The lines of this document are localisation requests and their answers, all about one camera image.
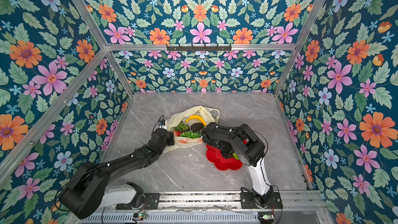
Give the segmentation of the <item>green fake lime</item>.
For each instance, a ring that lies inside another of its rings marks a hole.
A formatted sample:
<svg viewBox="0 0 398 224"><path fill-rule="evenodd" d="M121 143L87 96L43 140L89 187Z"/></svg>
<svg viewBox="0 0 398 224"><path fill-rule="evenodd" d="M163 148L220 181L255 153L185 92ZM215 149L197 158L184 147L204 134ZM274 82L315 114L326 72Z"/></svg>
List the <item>green fake lime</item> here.
<svg viewBox="0 0 398 224"><path fill-rule="evenodd" d="M180 122L175 128L175 131L180 131L180 132L185 132L185 131L189 131L190 127L188 125L186 125L183 121Z"/></svg>

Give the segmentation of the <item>red flower-shaped plate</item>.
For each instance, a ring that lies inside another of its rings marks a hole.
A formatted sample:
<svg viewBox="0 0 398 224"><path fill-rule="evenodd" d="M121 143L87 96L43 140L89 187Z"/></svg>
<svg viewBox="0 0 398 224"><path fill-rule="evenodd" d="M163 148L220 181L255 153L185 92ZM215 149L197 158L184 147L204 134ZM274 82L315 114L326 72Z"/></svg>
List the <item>red flower-shaped plate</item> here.
<svg viewBox="0 0 398 224"><path fill-rule="evenodd" d="M243 166L243 163L235 158L225 159L221 151L209 145L206 145L206 159L212 163L219 171L237 171Z"/></svg>

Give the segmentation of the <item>cream plastic bag with fruit print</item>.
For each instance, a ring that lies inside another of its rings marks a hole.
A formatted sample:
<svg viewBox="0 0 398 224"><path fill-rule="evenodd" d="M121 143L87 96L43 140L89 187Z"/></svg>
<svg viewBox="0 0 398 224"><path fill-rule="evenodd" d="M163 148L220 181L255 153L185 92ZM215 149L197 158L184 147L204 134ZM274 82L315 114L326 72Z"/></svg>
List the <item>cream plastic bag with fruit print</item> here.
<svg viewBox="0 0 398 224"><path fill-rule="evenodd" d="M191 115L200 115L206 122L206 125L208 125L211 122L217 123L220 119L220 111L215 108L210 108L210 107L204 107L204 106L195 106L192 107L184 112L180 112L177 114L174 114L172 117L166 120L166 125L167 125L167 130L174 132L174 128L180 123L184 122L186 125L191 127L195 123L200 123L197 120L191 120L189 122L185 122ZM169 152L172 150L176 150L179 148L188 148L196 145L201 145L203 144L202 137L199 139L189 139L189 138L184 138L180 136L174 136L175 139L175 145L174 146L168 146L164 152Z"/></svg>

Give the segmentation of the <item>dark fake avocado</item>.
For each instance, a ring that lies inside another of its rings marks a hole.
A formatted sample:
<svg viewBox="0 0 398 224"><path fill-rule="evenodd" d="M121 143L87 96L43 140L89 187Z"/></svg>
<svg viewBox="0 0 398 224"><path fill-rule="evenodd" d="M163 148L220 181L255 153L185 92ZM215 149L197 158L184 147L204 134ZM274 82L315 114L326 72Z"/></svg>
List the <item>dark fake avocado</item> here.
<svg viewBox="0 0 398 224"><path fill-rule="evenodd" d="M190 127L190 130L192 132L199 132L201 131L205 126L202 123L195 123Z"/></svg>

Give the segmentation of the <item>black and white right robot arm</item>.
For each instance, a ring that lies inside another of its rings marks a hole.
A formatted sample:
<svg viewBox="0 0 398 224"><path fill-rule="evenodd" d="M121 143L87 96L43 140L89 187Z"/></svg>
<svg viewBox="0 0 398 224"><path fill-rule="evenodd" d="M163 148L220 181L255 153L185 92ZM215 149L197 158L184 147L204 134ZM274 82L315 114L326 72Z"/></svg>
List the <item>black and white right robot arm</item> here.
<svg viewBox="0 0 398 224"><path fill-rule="evenodd" d="M238 158L248 167L252 180L251 195L260 208L266 207L274 192L265 170L265 155L268 152L266 139L248 125L226 127L211 122L201 131L202 141L220 150L225 159Z"/></svg>

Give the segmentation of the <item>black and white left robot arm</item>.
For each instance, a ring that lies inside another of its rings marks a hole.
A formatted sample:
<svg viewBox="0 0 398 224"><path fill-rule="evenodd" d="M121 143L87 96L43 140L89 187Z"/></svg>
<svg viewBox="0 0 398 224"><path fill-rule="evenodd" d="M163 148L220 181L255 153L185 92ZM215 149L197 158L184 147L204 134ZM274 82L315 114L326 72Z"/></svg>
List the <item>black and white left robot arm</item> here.
<svg viewBox="0 0 398 224"><path fill-rule="evenodd" d="M109 162L82 164L60 193L60 203L79 219L93 214L105 199L108 184L135 170L152 165L168 146L174 145L173 133L156 129L145 145Z"/></svg>

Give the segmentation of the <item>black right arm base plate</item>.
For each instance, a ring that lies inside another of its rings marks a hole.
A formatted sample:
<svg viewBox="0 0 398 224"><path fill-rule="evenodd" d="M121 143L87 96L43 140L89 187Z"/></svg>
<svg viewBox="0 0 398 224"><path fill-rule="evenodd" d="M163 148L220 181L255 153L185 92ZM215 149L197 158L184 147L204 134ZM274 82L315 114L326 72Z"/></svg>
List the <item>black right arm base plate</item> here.
<svg viewBox="0 0 398 224"><path fill-rule="evenodd" d="M283 209L280 194L272 189L264 196L243 190L240 193L240 203L243 209Z"/></svg>

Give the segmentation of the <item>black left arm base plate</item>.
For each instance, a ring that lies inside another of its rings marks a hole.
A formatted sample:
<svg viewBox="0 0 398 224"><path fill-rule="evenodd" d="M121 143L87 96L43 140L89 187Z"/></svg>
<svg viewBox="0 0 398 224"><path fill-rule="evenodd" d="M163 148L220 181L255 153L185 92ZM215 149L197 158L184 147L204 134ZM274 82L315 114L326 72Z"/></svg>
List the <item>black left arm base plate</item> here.
<svg viewBox="0 0 398 224"><path fill-rule="evenodd" d="M160 203L159 193L139 193L130 203L117 204L117 210L155 210Z"/></svg>

